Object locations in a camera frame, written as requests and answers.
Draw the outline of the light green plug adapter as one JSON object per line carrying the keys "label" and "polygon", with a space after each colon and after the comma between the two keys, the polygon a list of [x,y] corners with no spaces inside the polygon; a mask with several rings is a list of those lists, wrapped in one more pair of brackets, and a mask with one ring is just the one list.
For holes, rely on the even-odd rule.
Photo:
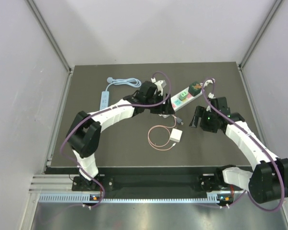
{"label": "light green plug adapter", "polygon": [[188,92],[187,91],[183,91],[179,94],[179,100],[183,101],[187,98],[188,96]]}

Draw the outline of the white multicolour power strip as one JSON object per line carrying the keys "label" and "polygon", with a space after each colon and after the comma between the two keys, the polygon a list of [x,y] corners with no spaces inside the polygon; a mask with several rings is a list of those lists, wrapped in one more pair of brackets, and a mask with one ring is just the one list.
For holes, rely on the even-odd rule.
{"label": "white multicolour power strip", "polygon": [[199,98],[202,95],[202,86],[202,83],[195,81],[187,86],[184,90],[171,96],[169,102],[171,102],[171,108],[174,110],[174,112],[177,112],[193,100]]}

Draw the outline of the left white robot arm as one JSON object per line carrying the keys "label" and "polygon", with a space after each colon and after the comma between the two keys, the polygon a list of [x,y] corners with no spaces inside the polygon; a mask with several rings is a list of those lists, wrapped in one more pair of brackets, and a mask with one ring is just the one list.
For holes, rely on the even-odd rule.
{"label": "left white robot arm", "polygon": [[146,109],[152,114],[174,115],[170,94],[163,95],[164,80],[145,81],[135,93],[127,95],[116,104],[94,113],[79,112],[67,134],[79,168],[83,185],[94,190],[99,186],[95,152],[101,133],[108,127],[143,113]]}

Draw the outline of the dark green plug adapter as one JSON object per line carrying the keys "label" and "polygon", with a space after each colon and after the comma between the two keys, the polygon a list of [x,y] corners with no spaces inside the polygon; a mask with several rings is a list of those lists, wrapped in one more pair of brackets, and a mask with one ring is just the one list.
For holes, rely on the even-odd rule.
{"label": "dark green plug adapter", "polygon": [[201,92],[201,88],[202,88],[201,84],[199,82],[195,81],[189,85],[188,92],[192,96],[195,96]]}

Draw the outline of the white charger block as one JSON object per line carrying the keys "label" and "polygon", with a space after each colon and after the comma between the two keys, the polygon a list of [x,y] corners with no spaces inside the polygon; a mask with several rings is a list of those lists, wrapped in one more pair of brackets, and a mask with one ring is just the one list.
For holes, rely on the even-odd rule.
{"label": "white charger block", "polygon": [[182,130],[173,128],[172,131],[171,131],[169,139],[171,141],[179,143],[180,139],[181,139],[181,136],[182,136]]}

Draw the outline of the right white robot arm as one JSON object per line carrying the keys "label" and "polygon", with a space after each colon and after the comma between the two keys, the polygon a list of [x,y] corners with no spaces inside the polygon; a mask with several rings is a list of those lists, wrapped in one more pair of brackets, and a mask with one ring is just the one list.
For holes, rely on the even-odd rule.
{"label": "right white robot arm", "polygon": [[240,113],[231,112],[226,97],[208,100],[197,106],[190,127],[203,131],[222,131],[244,154],[252,167],[245,171],[235,165],[217,168],[214,182],[224,190],[230,185],[246,190],[258,204],[288,197],[288,159],[272,153],[249,129]]}

